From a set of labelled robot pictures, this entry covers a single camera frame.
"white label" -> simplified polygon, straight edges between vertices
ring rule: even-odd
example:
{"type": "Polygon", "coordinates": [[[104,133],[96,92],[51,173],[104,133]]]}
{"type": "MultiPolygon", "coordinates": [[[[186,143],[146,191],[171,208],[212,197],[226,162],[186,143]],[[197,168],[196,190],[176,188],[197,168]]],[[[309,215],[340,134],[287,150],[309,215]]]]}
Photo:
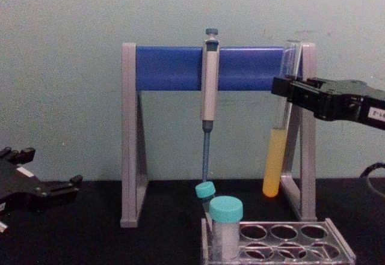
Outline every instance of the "white label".
{"type": "Polygon", "coordinates": [[[32,174],[31,172],[29,172],[27,169],[23,168],[23,167],[18,167],[18,170],[20,173],[26,175],[27,177],[31,178],[34,176],[34,174],[32,174]]]}
{"type": "Polygon", "coordinates": [[[385,122],[385,110],[371,107],[368,113],[368,118],[376,119],[385,122]]]}

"light green wall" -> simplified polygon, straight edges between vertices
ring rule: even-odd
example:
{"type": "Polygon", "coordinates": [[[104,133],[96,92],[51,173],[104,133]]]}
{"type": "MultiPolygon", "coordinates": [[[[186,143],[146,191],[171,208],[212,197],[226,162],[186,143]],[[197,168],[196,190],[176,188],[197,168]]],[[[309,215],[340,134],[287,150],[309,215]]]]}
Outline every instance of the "light green wall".
{"type": "MultiPolygon", "coordinates": [[[[319,76],[385,89],[385,0],[1,0],[0,146],[33,146],[43,179],[119,179],[120,48],[316,43],[319,76]]],[[[213,178],[262,177],[273,118],[269,93],[220,93],[213,178]]],[[[198,92],[143,95],[152,179],[199,178],[198,92]]],[[[318,177],[356,177],[384,160],[385,132],[317,121],[318,177]]]]}

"black cable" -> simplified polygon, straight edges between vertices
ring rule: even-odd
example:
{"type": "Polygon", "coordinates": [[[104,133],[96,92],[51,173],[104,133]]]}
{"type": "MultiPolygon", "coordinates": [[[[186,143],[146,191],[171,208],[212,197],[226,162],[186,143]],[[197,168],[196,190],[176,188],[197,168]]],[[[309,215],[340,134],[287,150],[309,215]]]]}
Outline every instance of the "black cable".
{"type": "Polygon", "coordinates": [[[369,174],[371,172],[373,172],[374,170],[376,169],[380,169],[380,168],[384,168],[385,169],[385,163],[376,163],[376,164],[373,164],[369,167],[367,167],[365,169],[365,171],[363,171],[363,173],[361,174],[360,178],[365,178],[366,179],[366,184],[368,184],[368,187],[371,191],[373,191],[374,193],[376,193],[377,195],[381,196],[382,198],[385,199],[385,194],[380,192],[379,190],[377,190],[376,188],[373,187],[370,179],[369,179],[369,174]]]}

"teal cap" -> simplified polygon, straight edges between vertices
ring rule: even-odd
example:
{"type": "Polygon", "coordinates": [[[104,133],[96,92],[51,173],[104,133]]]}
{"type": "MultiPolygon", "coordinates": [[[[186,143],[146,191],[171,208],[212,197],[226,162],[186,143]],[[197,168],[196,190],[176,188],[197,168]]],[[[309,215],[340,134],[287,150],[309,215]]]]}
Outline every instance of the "teal cap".
{"type": "Polygon", "coordinates": [[[238,222],[243,217],[242,201],[231,196],[215,197],[210,201],[209,214],[217,222],[238,222]]]}
{"type": "Polygon", "coordinates": [[[215,187],[213,182],[207,181],[207,182],[198,184],[195,187],[195,191],[197,192],[198,198],[207,198],[215,194],[215,187]]]}

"black tabletop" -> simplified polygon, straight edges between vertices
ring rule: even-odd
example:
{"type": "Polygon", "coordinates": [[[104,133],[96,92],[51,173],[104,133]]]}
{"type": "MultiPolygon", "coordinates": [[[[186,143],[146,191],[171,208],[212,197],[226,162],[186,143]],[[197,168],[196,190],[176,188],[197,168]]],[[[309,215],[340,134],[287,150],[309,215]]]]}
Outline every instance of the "black tabletop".
{"type": "MultiPolygon", "coordinates": [[[[152,181],[136,229],[121,229],[121,183],[90,181],[74,204],[0,220],[0,264],[199,264],[199,181],[152,181]]],[[[373,182],[385,190],[385,180],[373,182]]],[[[261,180],[216,180],[217,192],[244,203],[243,221],[296,221],[288,201],[262,195],[261,180]]],[[[362,179],[317,180],[317,217],[330,218],[357,255],[385,264],[385,200],[362,179]]]]}

